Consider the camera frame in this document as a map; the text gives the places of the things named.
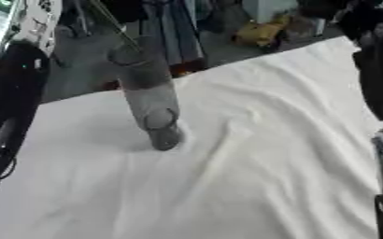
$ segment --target wrinkled white tablecloth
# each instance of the wrinkled white tablecloth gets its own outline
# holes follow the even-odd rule
[[[177,79],[185,142],[152,150],[120,91],[40,107],[0,239],[376,239],[355,50],[336,38]]]

